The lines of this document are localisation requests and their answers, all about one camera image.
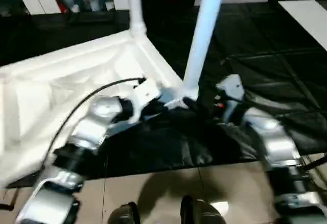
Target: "white metal pole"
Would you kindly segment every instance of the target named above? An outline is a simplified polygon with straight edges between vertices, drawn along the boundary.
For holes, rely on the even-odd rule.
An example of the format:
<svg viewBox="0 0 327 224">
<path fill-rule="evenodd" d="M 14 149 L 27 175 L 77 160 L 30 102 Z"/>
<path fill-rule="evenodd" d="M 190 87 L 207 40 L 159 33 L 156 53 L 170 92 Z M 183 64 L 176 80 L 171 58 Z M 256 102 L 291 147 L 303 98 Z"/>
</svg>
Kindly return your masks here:
<svg viewBox="0 0 327 224">
<path fill-rule="evenodd" d="M 133 35 L 145 34 L 147 28 L 143 21 L 141 0 L 128 0 L 130 31 Z"/>
<path fill-rule="evenodd" d="M 198 97 L 199 79 L 222 0 L 202 0 L 180 96 Z"/>
</svg>

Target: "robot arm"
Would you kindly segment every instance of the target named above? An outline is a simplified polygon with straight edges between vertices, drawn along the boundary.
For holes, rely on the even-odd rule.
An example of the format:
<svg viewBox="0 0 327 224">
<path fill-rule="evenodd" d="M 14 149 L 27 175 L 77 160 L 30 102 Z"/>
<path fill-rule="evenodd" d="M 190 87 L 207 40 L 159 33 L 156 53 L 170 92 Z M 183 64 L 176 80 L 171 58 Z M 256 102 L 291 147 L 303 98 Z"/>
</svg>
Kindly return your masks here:
<svg viewBox="0 0 327 224">
<path fill-rule="evenodd" d="M 279 121 L 258 108 L 237 110 L 240 103 L 237 101 L 242 100 L 244 94 L 238 75 L 227 77 L 217 88 L 231 98 L 226 103 L 223 121 L 238 123 L 254 140 L 282 220 L 286 219 L 286 223 L 327 223 L 327 208 L 319 193 L 310 190 L 310 176 L 301 172 L 296 144 Z"/>
<path fill-rule="evenodd" d="M 98 96 L 92 100 L 66 145 L 54 151 L 57 157 L 53 165 L 41 173 L 15 223 L 74 223 L 80 205 L 74 193 L 83 186 L 89 160 L 96 157 L 110 131 L 117 130 L 120 121 L 125 122 L 121 126 L 138 122 L 142 109 L 159 96 L 160 89 L 148 79 L 127 98 Z"/>
</svg>

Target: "black mat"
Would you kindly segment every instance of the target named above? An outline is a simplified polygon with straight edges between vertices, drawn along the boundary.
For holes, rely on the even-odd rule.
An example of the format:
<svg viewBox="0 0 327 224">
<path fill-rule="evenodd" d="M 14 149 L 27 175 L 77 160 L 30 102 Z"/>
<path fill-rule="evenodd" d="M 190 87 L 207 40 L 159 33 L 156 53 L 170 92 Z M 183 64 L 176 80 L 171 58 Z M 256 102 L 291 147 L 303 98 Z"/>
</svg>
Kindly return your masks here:
<svg viewBox="0 0 327 224">
<path fill-rule="evenodd" d="M 197 12 L 194 8 L 146 19 L 149 39 L 181 78 Z M 8 28 L 10 42 L 2 45 L 0 61 L 5 65 L 106 36 L 128 28 L 127 22 L 123 17 L 98 23 L 73 19 L 40 28 L 34 19 L 25 19 Z M 214 85 L 239 73 L 247 99 L 264 101 L 274 115 L 292 113 L 283 123 L 302 154 L 326 152 L 326 114 L 321 111 L 326 106 L 326 57 L 278 4 L 224 5 L 200 80 L 200 99 L 210 105 Z M 314 110 L 321 112 L 301 113 Z M 90 178 L 255 160 L 255 151 L 244 149 L 228 133 L 190 111 L 174 110 L 110 138 L 98 161 L 90 162 Z M 33 179 L 11 187 L 30 185 Z"/>
</svg>

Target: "floor tile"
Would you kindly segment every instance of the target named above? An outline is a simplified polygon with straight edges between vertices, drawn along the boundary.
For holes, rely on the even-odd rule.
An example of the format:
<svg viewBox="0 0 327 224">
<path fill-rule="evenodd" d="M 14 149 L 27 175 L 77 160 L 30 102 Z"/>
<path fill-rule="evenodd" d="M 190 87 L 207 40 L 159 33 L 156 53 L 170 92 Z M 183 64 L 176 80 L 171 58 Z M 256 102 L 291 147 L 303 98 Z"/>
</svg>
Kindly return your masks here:
<svg viewBox="0 0 327 224">
<path fill-rule="evenodd" d="M 272 192 L 259 162 L 200 168 L 200 175 L 205 200 L 214 207 L 225 202 L 222 214 L 228 224 L 276 219 Z"/>
<path fill-rule="evenodd" d="M 76 224 L 101 224 L 105 179 L 87 181 L 76 194 L 81 202 Z"/>
<path fill-rule="evenodd" d="M 306 156 L 303 156 L 302 158 L 304 159 L 306 164 L 311 163 L 312 161 L 318 160 L 320 158 L 322 158 L 324 156 L 324 154 L 312 154 L 309 155 L 309 158 L 307 158 Z M 324 181 L 321 179 L 321 177 L 319 176 L 319 173 L 317 172 L 317 170 L 319 171 L 319 173 L 322 175 L 322 177 L 324 179 L 326 179 L 327 181 L 327 163 L 322 164 L 321 166 L 317 167 L 316 169 L 312 169 L 309 171 L 312 179 L 314 180 L 314 182 L 321 188 L 323 189 L 327 189 L 327 182 L 324 183 Z"/>
<path fill-rule="evenodd" d="M 106 179 L 102 223 L 115 208 L 135 202 L 143 224 L 180 224 L 185 195 L 203 198 L 197 168 Z"/>
<path fill-rule="evenodd" d="M 104 179 L 87 181 L 82 191 L 76 194 L 82 206 L 78 213 L 76 224 L 101 224 L 103 208 Z M 9 204 L 14 196 L 16 189 L 9 189 L 1 203 Z M 14 223 L 19 211 L 24 206 L 30 196 L 32 188 L 22 188 L 19 190 L 18 198 L 13 211 L 1 211 L 1 223 Z"/>
<path fill-rule="evenodd" d="M 1 223 L 14 223 L 15 218 L 17 217 L 19 211 L 24 206 L 26 200 L 29 198 L 31 194 L 32 188 L 26 187 L 19 189 L 18 197 L 16 200 L 15 208 L 13 211 L 5 211 L 0 210 L 0 220 Z M 2 200 L 2 203 L 4 204 L 10 204 L 13 196 L 15 195 L 16 189 L 9 189 L 7 190 L 4 199 Z"/>
</svg>

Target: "black cable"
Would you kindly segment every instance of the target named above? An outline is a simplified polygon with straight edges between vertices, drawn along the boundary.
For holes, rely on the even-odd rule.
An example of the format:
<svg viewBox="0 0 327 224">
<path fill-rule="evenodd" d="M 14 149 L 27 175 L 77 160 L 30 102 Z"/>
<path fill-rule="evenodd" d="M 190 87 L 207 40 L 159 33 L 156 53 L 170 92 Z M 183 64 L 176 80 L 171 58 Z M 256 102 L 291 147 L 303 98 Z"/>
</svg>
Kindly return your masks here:
<svg viewBox="0 0 327 224">
<path fill-rule="evenodd" d="M 112 82 L 112 83 L 109 83 L 109 84 L 106 84 L 106 85 L 103 85 L 101 87 L 99 87 L 98 89 L 92 91 L 90 94 L 88 94 L 85 98 L 83 98 L 81 101 L 79 101 L 77 103 L 77 105 L 72 109 L 72 111 L 70 112 L 70 114 L 66 117 L 66 119 L 64 120 L 64 122 L 61 124 L 61 126 L 59 127 L 59 129 L 57 130 L 55 136 L 53 137 L 52 141 L 50 142 L 50 145 L 49 145 L 49 148 L 45 154 L 45 157 L 41 163 L 41 169 L 44 167 L 44 163 L 49 155 L 49 152 L 53 146 L 53 144 L 55 143 L 56 139 L 58 138 L 59 134 L 61 133 L 62 129 L 64 128 L 64 126 L 66 125 L 66 123 L 70 120 L 70 118 L 72 117 L 72 115 L 76 112 L 76 110 L 81 106 L 83 105 L 84 102 L 86 102 L 88 99 L 90 99 L 92 96 L 94 96 L 95 94 L 99 93 L 100 91 L 110 87 L 110 86 L 113 86 L 113 85 L 117 85 L 117 84 L 121 84 L 121 83 L 124 83 L 124 82 L 129 82 L 129 81 L 139 81 L 139 83 L 142 83 L 143 81 L 145 81 L 144 78 L 130 78 L 130 79 L 124 79 L 124 80 L 118 80 L 118 81 L 115 81 L 115 82 Z"/>
</svg>

